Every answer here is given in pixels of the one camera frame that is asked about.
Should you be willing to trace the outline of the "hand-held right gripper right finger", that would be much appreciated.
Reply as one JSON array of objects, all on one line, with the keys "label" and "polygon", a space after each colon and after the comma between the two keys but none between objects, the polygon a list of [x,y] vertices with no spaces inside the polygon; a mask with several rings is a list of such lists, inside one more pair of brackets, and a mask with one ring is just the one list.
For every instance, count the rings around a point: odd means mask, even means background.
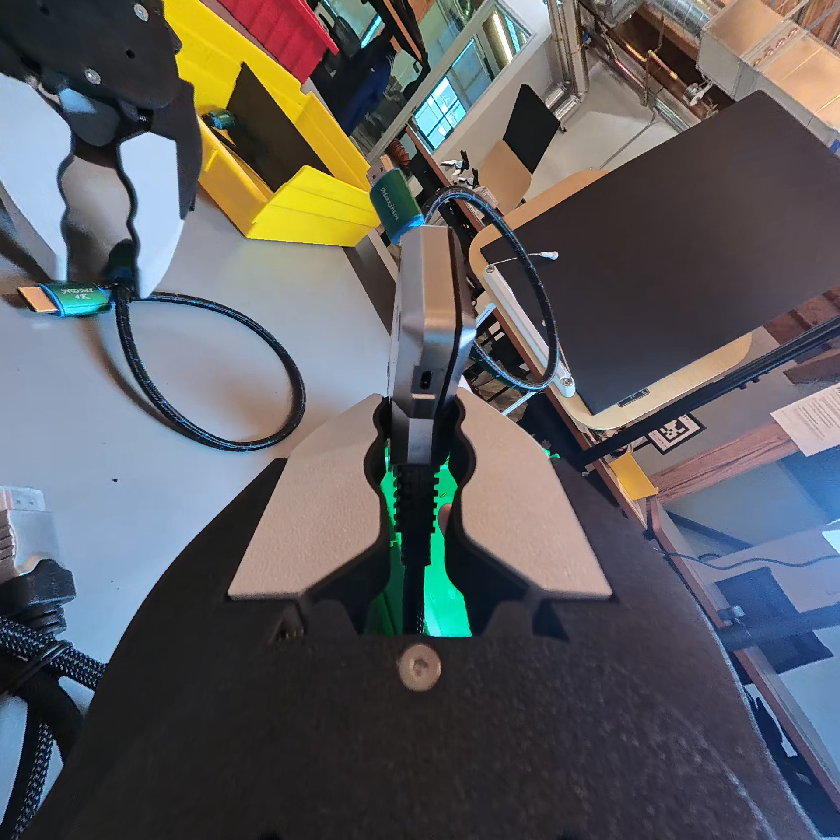
[{"label": "hand-held right gripper right finger", "polygon": [[449,418],[445,569],[468,619],[488,621],[504,602],[536,620],[550,603],[608,601],[613,589],[544,449],[468,389]]}]

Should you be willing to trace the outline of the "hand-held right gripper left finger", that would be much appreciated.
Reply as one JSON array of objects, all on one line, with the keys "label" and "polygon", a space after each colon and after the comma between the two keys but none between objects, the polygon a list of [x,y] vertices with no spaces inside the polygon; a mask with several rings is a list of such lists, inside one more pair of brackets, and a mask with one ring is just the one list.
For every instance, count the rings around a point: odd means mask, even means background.
[{"label": "hand-held right gripper left finger", "polygon": [[291,452],[227,594],[368,607],[389,581],[380,394],[322,424]]}]

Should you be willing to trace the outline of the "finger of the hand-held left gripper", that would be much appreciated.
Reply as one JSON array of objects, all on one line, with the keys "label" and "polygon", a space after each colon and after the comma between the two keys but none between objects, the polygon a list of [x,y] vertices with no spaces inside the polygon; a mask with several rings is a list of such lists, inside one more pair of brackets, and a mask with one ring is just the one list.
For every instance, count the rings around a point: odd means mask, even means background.
[{"label": "finger of the hand-held left gripper", "polygon": [[62,176],[74,151],[67,122],[23,80],[1,77],[1,196],[18,241],[51,280],[68,279]]},{"label": "finger of the hand-held left gripper", "polygon": [[147,298],[168,270],[184,226],[176,145],[151,132],[139,133],[119,143],[117,156],[130,200],[135,291]]}]

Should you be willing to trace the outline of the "silver ventilation duct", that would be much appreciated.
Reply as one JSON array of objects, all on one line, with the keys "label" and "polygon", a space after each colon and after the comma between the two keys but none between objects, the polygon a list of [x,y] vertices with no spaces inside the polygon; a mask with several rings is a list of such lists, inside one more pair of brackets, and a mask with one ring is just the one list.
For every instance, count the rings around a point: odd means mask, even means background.
[{"label": "silver ventilation duct", "polygon": [[559,119],[601,60],[676,130],[767,94],[838,156],[838,2],[544,2]]}]

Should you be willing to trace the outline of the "printed tag sign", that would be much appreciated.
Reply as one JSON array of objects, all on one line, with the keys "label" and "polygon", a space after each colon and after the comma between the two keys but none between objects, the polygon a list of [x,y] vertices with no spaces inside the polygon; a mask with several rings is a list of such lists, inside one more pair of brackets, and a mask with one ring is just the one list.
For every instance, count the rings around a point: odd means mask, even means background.
[{"label": "printed tag sign", "polygon": [[666,455],[697,435],[702,434],[706,426],[693,414],[687,413],[665,425],[646,433],[647,441],[661,454]]}]

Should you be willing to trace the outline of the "white board stand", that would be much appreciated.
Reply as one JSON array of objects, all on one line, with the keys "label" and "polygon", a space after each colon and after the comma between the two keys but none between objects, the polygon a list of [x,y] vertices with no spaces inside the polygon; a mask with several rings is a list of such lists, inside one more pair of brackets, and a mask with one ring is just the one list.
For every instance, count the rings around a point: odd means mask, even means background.
[{"label": "white board stand", "polygon": [[575,396],[576,383],[559,341],[555,313],[551,318],[544,317],[539,301],[534,300],[535,293],[520,259],[515,255],[490,259],[482,278],[489,283],[490,291],[499,299],[502,313],[520,333],[524,346],[532,352],[542,370],[550,366],[552,358],[556,360],[554,377],[546,389],[554,389],[565,398]]}]

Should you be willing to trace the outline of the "hanging dark blue jacket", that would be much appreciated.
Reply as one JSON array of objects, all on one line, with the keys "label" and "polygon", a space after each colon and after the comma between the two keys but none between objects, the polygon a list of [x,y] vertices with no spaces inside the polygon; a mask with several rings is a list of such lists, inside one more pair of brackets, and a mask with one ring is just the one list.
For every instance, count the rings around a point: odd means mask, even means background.
[{"label": "hanging dark blue jacket", "polygon": [[395,57],[392,37],[383,30],[350,60],[342,76],[335,112],[339,126],[347,135],[379,107]]}]

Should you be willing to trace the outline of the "red plastic bin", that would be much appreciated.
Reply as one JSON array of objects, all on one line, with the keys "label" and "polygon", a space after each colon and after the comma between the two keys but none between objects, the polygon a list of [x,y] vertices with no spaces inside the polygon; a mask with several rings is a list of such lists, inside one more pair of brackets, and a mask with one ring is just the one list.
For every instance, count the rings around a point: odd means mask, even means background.
[{"label": "red plastic bin", "polygon": [[220,1],[275,60],[299,82],[339,48],[304,1]]}]

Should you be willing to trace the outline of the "green plastic bin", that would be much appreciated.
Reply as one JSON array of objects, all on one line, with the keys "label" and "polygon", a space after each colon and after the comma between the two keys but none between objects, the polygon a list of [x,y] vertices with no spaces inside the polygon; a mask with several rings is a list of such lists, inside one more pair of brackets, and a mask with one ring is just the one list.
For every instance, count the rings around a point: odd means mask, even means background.
[{"label": "green plastic bin", "polygon": [[[369,608],[364,634],[395,636],[403,631],[404,568],[400,552],[401,534],[395,530],[395,477],[389,458],[385,459],[381,491],[390,518],[391,571],[384,591]],[[432,637],[471,636],[465,599],[446,572],[445,538],[437,524],[430,537],[430,562],[424,576],[423,633]]]}]

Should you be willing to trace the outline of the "small yellow paper tray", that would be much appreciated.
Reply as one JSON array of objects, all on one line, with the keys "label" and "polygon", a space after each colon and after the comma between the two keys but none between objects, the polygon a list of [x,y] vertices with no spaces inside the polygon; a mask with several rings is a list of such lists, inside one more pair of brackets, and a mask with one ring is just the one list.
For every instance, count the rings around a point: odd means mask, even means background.
[{"label": "small yellow paper tray", "polygon": [[614,458],[610,461],[609,467],[616,482],[631,501],[640,501],[658,494],[658,488],[644,473],[632,453],[625,452]]}]

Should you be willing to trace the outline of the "yellow plastic bin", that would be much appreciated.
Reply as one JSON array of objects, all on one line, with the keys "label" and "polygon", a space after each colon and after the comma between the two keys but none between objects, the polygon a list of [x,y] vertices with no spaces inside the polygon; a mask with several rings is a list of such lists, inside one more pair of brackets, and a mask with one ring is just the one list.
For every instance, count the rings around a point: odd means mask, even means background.
[{"label": "yellow plastic bin", "polygon": [[182,42],[176,61],[195,91],[200,117],[229,106],[242,69],[252,71],[286,118],[277,144],[291,152],[277,189],[226,146],[228,136],[199,121],[199,182],[239,232],[252,239],[356,246],[380,220],[369,198],[368,166],[332,114],[297,78],[198,1],[164,2]]}]

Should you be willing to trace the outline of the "cluster of grey tools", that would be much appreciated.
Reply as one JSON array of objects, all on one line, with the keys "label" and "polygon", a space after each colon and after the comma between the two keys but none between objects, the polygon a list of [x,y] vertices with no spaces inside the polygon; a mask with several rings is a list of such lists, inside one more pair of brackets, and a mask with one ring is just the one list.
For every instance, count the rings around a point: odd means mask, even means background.
[{"label": "cluster of grey tools", "polygon": [[438,166],[453,186],[465,186],[470,189],[480,186],[479,170],[470,165],[466,150],[460,151],[458,159],[441,161]]}]

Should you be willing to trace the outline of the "black bin divider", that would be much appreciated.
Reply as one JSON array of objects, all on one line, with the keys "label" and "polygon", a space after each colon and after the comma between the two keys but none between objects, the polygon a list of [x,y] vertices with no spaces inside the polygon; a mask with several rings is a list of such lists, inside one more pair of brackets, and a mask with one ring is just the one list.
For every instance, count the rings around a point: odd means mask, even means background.
[{"label": "black bin divider", "polygon": [[236,153],[271,191],[305,165],[324,172],[310,143],[246,63],[240,66],[227,111],[234,120],[227,132]]}]

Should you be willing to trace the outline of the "silver hdmi switch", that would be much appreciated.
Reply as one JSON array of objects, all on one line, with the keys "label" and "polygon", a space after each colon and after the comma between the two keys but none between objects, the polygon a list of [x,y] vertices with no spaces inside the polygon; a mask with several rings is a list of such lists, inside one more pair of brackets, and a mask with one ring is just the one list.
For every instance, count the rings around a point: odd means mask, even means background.
[{"label": "silver hdmi switch", "polygon": [[450,227],[423,225],[401,239],[388,364],[393,467],[445,457],[445,420],[476,337],[466,263]]}]

